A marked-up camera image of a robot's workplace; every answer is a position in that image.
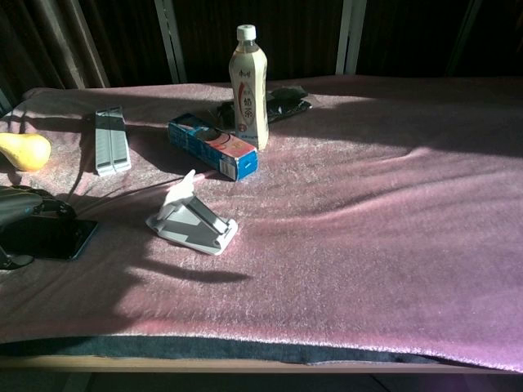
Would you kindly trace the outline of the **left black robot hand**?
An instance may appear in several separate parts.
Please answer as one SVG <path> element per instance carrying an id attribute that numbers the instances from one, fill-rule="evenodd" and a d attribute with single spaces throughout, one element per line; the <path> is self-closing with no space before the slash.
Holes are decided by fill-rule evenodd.
<path id="1" fill-rule="evenodd" d="M 1 188 L 1 269 L 16 270 L 36 258 L 68 261 L 79 244 L 76 212 L 47 191 Z"/>

